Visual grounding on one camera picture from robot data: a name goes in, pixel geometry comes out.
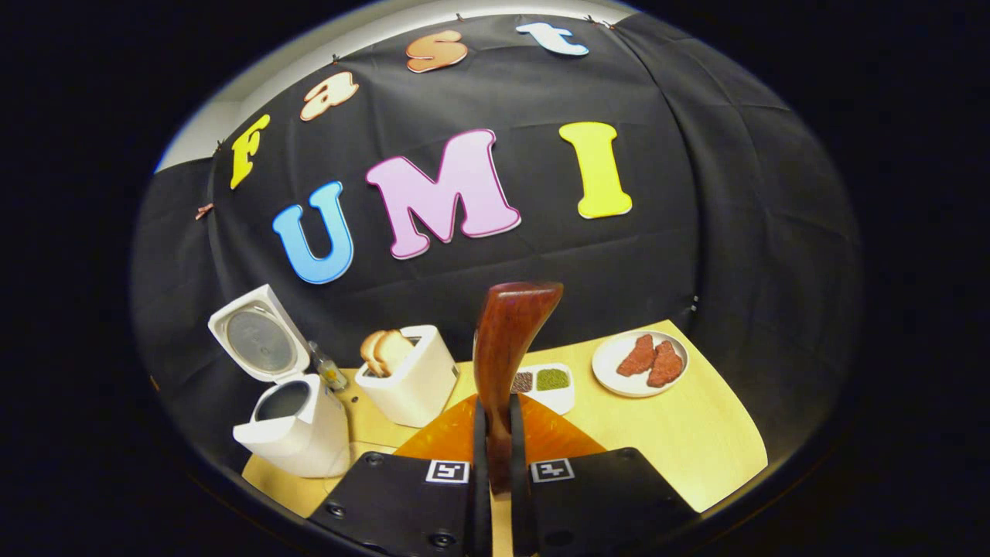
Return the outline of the white divided grain dish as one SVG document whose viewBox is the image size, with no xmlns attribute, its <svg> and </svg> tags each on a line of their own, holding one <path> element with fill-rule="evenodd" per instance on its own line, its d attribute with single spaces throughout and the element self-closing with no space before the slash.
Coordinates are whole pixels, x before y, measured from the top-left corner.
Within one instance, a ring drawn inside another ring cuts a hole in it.
<svg viewBox="0 0 990 557">
<path fill-rule="evenodd" d="M 529 396 L 558 415 L 570 412 L 576 401 L 572 370 L 560 363 L 520 367 L 510 385 L 510 393 Z"/>
</svg>

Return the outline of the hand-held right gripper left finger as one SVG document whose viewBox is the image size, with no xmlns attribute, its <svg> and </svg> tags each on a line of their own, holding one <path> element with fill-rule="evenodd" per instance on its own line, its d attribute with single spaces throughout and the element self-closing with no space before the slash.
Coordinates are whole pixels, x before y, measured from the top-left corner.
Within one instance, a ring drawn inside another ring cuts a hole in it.
<svg viewBox="0 0 990 557">
<path fill-rule="evenodd" d="M 485 412 L 471 395 L 449 421 L 470 460 L 365 452 L 308 521 L 384 557 L 493 557 Z"/>
</svg>

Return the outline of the white round plate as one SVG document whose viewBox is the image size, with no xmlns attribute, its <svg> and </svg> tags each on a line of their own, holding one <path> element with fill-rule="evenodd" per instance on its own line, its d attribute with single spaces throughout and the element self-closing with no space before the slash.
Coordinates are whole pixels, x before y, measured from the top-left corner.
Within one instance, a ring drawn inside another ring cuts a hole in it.
<svg viewBox="0 0 990 557">
<path fill-rule="evenodd" d="M 664 340 L 671 341 L 675 346 L 675 350 L 683 357 L 684 370 L 682 374 L 680 374 L 680 377 L 676 381 L 672 381 L 671 384 L 665 385 L 665 387 L 647 387 L 647 378 L 650 370 L 632 377 L 623 377 L 616 373 L 616 367 L 619 366 L 622 360 L 625 359 L 625 356 L 633 349 L 636 338 L 644 334 L 653 336 L 655 349 Z M 687 374 L 690 363 L 689 352 L 678 338 L 655 330 L 634 330 L 609 337 L 599 344 L 592 356 L 592 370 L 595 377 L 598 378 L 599 383 L 604 385 L 605 388 L 608 388 L 609 391 L 614 392 L 614 394 L 629 396 L 629 398 L 647 398 L 647 396 L 655 396 L 661 394 L 661 392 L 668 391 L 668 389 L 678 384 Z"/>
</svg>

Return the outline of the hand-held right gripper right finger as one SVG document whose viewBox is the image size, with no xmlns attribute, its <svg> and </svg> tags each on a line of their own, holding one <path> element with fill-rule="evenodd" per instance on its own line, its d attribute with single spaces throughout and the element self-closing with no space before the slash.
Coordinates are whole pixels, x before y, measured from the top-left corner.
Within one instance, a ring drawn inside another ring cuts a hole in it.
<svg viewBox="0 0 990 557">
<path fill-rule="evenodd" d="M 510 532 L 514 557 L 632 557 L 700 519 L 633 447 L 527 463 L 524 399 L 510 397 Z"/>
</svg>

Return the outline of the black backdrop cloth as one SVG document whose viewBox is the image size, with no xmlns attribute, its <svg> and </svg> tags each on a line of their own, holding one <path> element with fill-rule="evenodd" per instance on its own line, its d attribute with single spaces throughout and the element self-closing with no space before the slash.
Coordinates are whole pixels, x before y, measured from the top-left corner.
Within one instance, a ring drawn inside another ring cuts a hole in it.
<svg viewBox="0 0 990 557">
<path fill-rule="evenodd" d="M 586 56 L 485 15 L 389 36 L 273 97 L 250 174 L 233 142 L 152 177 L 131 264 L 145 369 L 189 441 L 243 466 L 232 429 L 262 386 L 211 335 L 213 311 L 268 283 L 305 337 L 360 366 L 375 330 L 432 324 L 473 353 L 489 286 L 565 286 L 535 350 L 672 320 L 785 460 L 826 419 L 862 317 L 862 239 L 827 152 L 745 68 L 643 13 L 612 29 L 567 17 Z M 398 260 L 369 169 L 396 159 L 423 190 L 457 134 L 488 129 L 520 225 L 455 229 Z M 196 210 L 213 209 L 201 220 Z"/>
</svg>

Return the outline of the red meat piece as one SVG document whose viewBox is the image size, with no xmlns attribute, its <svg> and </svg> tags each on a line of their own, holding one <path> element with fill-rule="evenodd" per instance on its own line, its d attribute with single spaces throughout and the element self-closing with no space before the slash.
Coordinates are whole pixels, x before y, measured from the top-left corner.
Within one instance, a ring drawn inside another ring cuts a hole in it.
<svg viewBox="0 0 990 557">
<path fill-rule="evenodd" d="M 647 387 L 662 388 L 676 381 L 684 370 L 683 357 L 669 340 L 655 348 L 654 360 L 647 378 Z"/>
<path fill-rule="evenodd" d="M 632 377 L 642 374 L 653 367 L 655 358 L 654 339 L 650 334 L 640 335 L 634 341 L 633 349 L 630 350 L 625 359 L 616 367 L 616 373 L 623 377 Z"/>
</svg>

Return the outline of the small glass bottle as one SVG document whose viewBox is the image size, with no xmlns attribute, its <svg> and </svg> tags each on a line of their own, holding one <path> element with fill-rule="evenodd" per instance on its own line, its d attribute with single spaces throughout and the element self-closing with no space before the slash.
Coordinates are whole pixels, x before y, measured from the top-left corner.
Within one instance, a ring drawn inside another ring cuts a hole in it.
<svg viewBox="0 0 990 557">
<path fill-rule="evenodd" d="M 310 340 L 308 345 L 312 370 L 318 374 L 321 380 L 324 381 L 324 384 L 334 392 L 347 389 L 349 381 L 347 381 L 346 376 L 343 376 L 342 371 L 336 366 L 335 361 L 319 348 L 317 342 Z"/>
</svg>

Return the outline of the brown wooden spoon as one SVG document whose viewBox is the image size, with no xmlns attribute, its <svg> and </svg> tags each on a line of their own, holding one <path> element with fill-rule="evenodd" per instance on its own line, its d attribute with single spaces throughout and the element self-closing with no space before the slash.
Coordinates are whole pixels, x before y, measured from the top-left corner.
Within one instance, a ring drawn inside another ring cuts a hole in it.
<svg viewBox="0 0 990 557">
<path fill-rule="evenodd" d="M 510 385 L 535 336 L 555 311 L 565 286 L 560 282 L 508 282 L 486 293 L 473 342 L 473 373 L 486 424 L 482 440 L 490 493 L 509 497 Z"/>
</svg>

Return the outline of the white rice cooker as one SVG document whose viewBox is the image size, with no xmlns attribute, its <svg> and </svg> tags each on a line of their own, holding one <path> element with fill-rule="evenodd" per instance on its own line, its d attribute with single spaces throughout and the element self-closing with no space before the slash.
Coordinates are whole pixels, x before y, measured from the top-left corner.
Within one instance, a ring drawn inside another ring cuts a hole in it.
<svg viewBox="0 0 990 557">
<path fill-rule="evenodd" d="M 300 478 L 333 478 L 350 465 L 343 403 L 311 368 L 311 347 L 269 285 L 217 310 L 209 331 L 248 377 L 265 383 L 232 429 L 252 455 Z"/>
</svg>

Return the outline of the toasted bread slice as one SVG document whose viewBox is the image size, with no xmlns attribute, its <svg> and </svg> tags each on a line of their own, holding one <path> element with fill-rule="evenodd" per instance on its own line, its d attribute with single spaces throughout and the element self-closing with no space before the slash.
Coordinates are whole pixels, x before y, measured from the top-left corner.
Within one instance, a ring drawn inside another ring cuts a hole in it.
<svg viewBox="0 0 990 557">
<path fill-rule="evenodd" d="M 403 336 L 399 330 L 389 330 L 379 342 L 376 355 L 384 364 L 385 369 L 393 374 L 414 348 L 414 343 Z"/>
<path fill-rule="evenodd" d="M 365 364 L 367 364 L 368 373 L 378 378 L 390 376 L 389 371 L 385 369 L 384 364 L 376 355 L 376 348 L 385 334 L 385 330 L 375 331 L 371 335 L 368 335 L 360 346 L 360 355 L 364 359 Z"/>
</svg>

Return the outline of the white toaster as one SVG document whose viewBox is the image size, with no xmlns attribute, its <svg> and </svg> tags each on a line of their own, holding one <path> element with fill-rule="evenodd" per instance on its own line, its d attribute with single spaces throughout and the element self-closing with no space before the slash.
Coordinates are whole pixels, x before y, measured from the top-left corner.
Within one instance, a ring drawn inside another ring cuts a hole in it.
<svg viewBox="0 0 990 557">
<path fill-rule="evenodd" d="M 415 348 L 391 376 L 368 373 L 367 364 L 354 380 L 387 419 L 421 428 L 441 415 L 459 380 L 459 368 L 434 325 L 399 329 Z"/>
</svg>

